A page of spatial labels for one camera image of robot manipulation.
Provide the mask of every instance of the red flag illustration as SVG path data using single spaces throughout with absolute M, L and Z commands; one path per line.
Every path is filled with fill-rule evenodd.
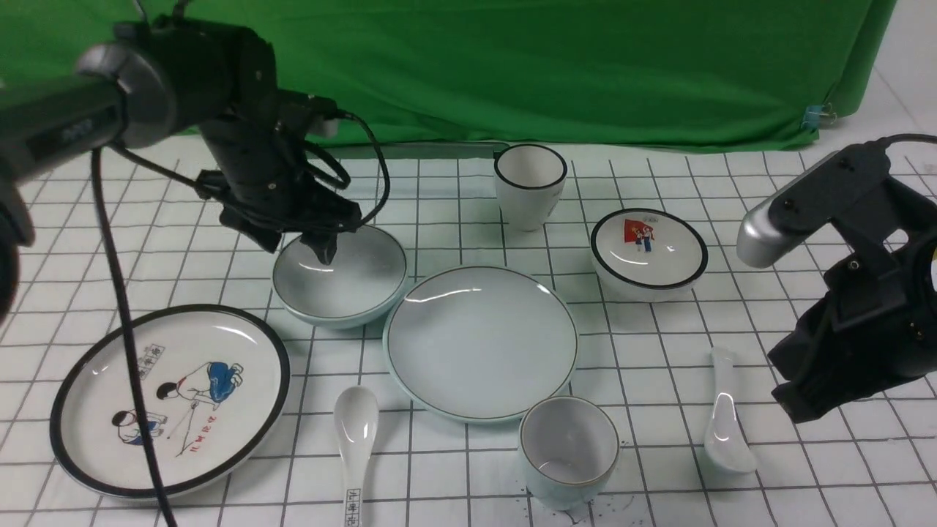
M 638 241 L 638 236 L 644 236 L 645 229 L 651 232 L 651 239 L 654 239 L 654 228 L 636 219 L 625 219 L 625 243 L 634 243 Z

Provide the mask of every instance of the silver metal part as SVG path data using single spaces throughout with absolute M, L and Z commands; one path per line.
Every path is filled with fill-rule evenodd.
M 758 269 L 770 267 L 813 234 L 808 233 L 806 235 L 797 236 L 782 233 L 771 222 L 767 211 L 771 204 L 788 188 L 796 185 L 801 179 L 811 175 L 818 166 L 822 165 L 827 159 L 832 158 L 836 154 L 837 152 L 832 152 L 818 161 L 810 167 L 809 170 L 779 189 L 770 198 L 757 204 L 745 215 L 745 218 L 742 219 L 742 224 L 738 227 L 738 238 L 736 239 L 736 254 L 742 263 Z

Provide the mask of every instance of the white cup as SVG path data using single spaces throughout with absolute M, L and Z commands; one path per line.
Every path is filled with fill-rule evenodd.
M 618 449 L 612 419 L 585 399 L 546 399 L 521 420 L 518 450 L 528 490 L 555 510 L 587 504 L 601 492 Z
M 495 195 L 501 214 L 519 231 L 536 231 L 559 203 L 566 160 L 539 144 L 516 144 L 495 158 Z

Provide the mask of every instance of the light blue cup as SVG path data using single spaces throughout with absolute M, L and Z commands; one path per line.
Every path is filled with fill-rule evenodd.
M 521 420 L 517 451 L 530 493 L 554 510 L 587 504 L 618 462 L 618 431 L 608 414 L 576 397 L 538 402 Z

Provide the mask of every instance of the light blue plate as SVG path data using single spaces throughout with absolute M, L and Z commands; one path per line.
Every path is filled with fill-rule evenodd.
M 384 352 L 391 375 L 427 410 L 496 423 L 569 383 L 578 334 L 566 304 L 537 280 L 467 266 L 403 296 L 387 317 Z

